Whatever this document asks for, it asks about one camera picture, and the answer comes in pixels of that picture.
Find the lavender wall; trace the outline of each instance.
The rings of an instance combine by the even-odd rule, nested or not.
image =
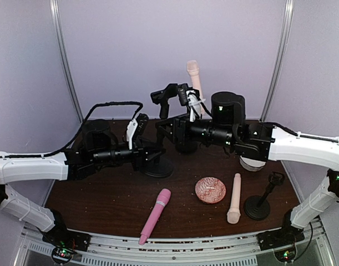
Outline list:
[[[47,152],[78,127],[48,0],[0,0],[0,150]],[[13,183],[42,203],[49,181]],[[10,265],[22,223],[0,212],[0,265]]]
[[[294,130],[339,136],[339,1],[296,1],[284,65],[269,120]],[[304,197],[327,169],[288,163]],[[339,204],[322,216],[339,265]]]
[[[149,94],[190,82],[196,59],[204,95],[230,90],[259,118],[279,45],[285,1],[59,1],[70,68],[82,112],[98,102],[138,100],[159,116]],[[181,114],[172,99],[171,115]],[[129,118],[134,108],[100,109],[94,117]]]

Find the wooden table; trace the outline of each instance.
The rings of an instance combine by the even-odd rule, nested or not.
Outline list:
[[[112,132],[119,139],[128,121],[112,120]],[[155,141],[155,120],[148,123],[145,136]],[[271,213],[263,221],[251,220],[243,211],[244,201],[252,195],[262,195],[271,171],[285,173],[280,162],[268,162],[263,170],[244,170],[237,156],[228,158],[220,147],[200,147],[192,155],[179,154],[174,145],[165,141],[166,158],[175,165],[167,179],[154,179],[134,172],[130,164],[105,168],[82,181],[56,182],[48,198],[47,207],[61,212],[71,229],[139,237],[143,225],[162,188],[171,190],[165,207],[151,237],[182,238],[225,236],[256,232],[281,226],[284,214],[298,204],[295,191],[286,177],[281,187],[269,195]],[[233,177],[242,175],[241,218],[228,224]],[[213,176],[226,186],[225,198],[217,204],[205,204],[195,194],[195,184],[203,177]]]

